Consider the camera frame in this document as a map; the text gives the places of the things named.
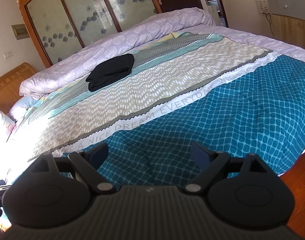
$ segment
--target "wardrobe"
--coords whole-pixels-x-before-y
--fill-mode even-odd
[[[161,13],[158,0],[18,0],[46,67]]]

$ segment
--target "ribbed black surface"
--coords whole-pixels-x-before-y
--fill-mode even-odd
[[[298,240],[286,227],[251,232],[217,219],[203,200],[175,186],[123,186],[97,197],[91,209],[70,224],[51,229],[12,226],[0,240]]]

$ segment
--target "blue checkered pattern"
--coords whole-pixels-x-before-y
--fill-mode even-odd
[[[189,153],[194,140],[232,156],[257,153],[277,174],[289,170],[305,148],[305,63],[282,55],[184,108],[114,133],[99,172],[117,187],[183,186],[200,172]]]

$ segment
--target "white wall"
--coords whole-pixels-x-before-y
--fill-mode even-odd
[[[14,36],[11,25],[23,23],[17,0],[0,0],[0,76],[23,62],[37,71],[45,69],[31,39],[17,41]],[[14,55],[5,59],[3,54],[10,50]]]
[[[259,12],[256,0],[222,0],[222,3],[229,28],[272,37],[269,22]]]

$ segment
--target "black device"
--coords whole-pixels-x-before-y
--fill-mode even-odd
[[[202,171],[185,187],[119,190],[96,171],[107,156],[106,143],[91,154],[41,155],[3,194],[12,227],[0,240],[301,239],[286,227],[291,191],[258,155],[231,157],[194,142]]]

